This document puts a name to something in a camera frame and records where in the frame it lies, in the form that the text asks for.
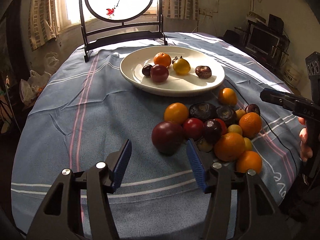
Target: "yellow cherry tomato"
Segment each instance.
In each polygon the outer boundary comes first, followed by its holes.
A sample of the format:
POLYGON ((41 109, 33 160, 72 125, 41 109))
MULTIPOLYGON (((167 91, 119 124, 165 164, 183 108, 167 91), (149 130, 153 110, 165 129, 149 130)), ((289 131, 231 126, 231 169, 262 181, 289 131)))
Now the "yellow cherry tomato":
POLYGON ((184 58, 178 58, 173 63, 173 69, 177 75, 186 75, 191 70, 190 64, 184 58))
POLYGON ((182 103, 169 105, 164 111, 164 120, 183 124, 189 117, 188 108, 182 103))

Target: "finger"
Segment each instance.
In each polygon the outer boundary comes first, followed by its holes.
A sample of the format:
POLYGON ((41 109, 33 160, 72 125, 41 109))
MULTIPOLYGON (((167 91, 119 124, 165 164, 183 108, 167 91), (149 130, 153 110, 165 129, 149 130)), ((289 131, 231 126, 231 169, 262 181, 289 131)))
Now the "finger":
POLYGON ((306 125, 306 121, 304 120, 304 118, 298 117, 298 121, 299 121, 299 123, 301 123, 302 125, 306 125))
POLYGON ((301 158, 302 157, 311 158, 312 157, 312 149, 308 145, 301 143, 300 155, 301 155, 301 158))
POLYGON ((300 137, 300 140, 303 144, 305 144, 308 140, 308 134, 307 134, 307 129, 306 128, 303 128, 301 131, 300 131, 300 134, 299 134, 299 137, 300 137))
POLYGON ((308 160, 306 157, 304 157, 303 155, 301 155, 301 153, 300 153, 300 156, 301 156, 301 160, 302 160, 303 162, 306 162, 306 161, 308 160))

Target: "plastic bag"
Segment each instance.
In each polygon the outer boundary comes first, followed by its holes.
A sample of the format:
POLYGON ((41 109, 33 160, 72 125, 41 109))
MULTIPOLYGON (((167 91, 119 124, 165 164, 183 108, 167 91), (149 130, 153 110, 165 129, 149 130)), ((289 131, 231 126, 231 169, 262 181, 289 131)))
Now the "plastic bag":
POLYGON ((36 71, 30 70, 30 77, 28 81, 21 79, 20 81, 20 98, 21 101, 28 106, 32 101, 37 98, 44 87, 47 85, 51 74, 44 72, 39 75, 36 71))
POLYGON ((44 57, 44 71, 53 75, 59 69, 59 60, 56 59, 58 54, 54 52, 48 52, 44 57))
POLYGON ((31 88, 32 87, 44 88, 47 85, 50 78, 51 78, 51 74, 47 73, 46 71, 41 76, 36 71, 30 70, 30 77, 28 79, 28 84, 30 85, 31 88))
POLYGON ((23 79, 20 81, 20 98, 26 106, 30 105, 32 100, 36 98, 36 93, 33 92, 29 83, 23 79))

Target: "red tomato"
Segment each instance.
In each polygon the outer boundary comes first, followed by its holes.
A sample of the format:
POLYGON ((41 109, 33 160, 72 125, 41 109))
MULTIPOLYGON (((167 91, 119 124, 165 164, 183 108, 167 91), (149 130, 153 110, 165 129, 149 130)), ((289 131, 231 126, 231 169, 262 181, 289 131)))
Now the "red tomato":
POLYGON ((221 128, 222 128, 222 135, 225 135, 227 133, 227 126, 226 124, 218 118, 215 118, 214 120, 217 120, 220 124, 221 124, 221 128))
POLYGON ((182 127, 174 122, 158 123, 152 130, 151 140, 159 152, 171 155, 183 141, 182 127))
POLYGON ((197 118, 189 118, 183 123, 183 134, 186 138, 198 140, 203 132, 203 122, 197 118))

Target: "black plastic handle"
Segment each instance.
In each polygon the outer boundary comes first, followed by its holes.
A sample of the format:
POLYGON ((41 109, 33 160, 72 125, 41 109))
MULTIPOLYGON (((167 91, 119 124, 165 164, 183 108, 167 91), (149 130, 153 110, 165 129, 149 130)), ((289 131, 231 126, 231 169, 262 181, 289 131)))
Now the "black plastic handle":
POLYGON ((308 159, 303 174, 313 179, 320 163, 320 154, 318 154, 320 146, 320 123, 313 120, 306 120, 306 127, 308 133, 307 145, 312 149, 313 155, 312 158, 308 159))

